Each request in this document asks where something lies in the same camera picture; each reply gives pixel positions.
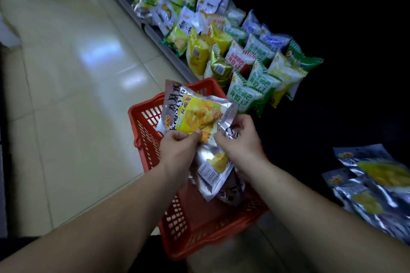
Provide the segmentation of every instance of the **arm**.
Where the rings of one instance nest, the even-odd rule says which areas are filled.
[[[408,272],[410,248],[271,164],[252,119],[240,115],[239,139],[215,140],[286,225],[321,272]]]
[[[187,182],[201,132],[169,132],[161,162],[126,189],[0,263],[1,272],[126,272]]]

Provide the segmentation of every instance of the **red shopping basket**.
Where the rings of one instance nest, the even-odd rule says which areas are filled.
[[[188,87],[201,95],[226,98],[215,79],[205,79]],[[160,161],[162,134],[155,130],[164,103],[164,93],[132,106],[128,110],[134,145],[138,148],[144,172]],[[218,199],[207,202],[196,186],[186,184],[179,190],[161,218],[160,228],[165,252],[172,260],[181,260],[210,243],[221,242],[250,226],[267,210],[259,195],[247,186],[239,207],[231,207]]]

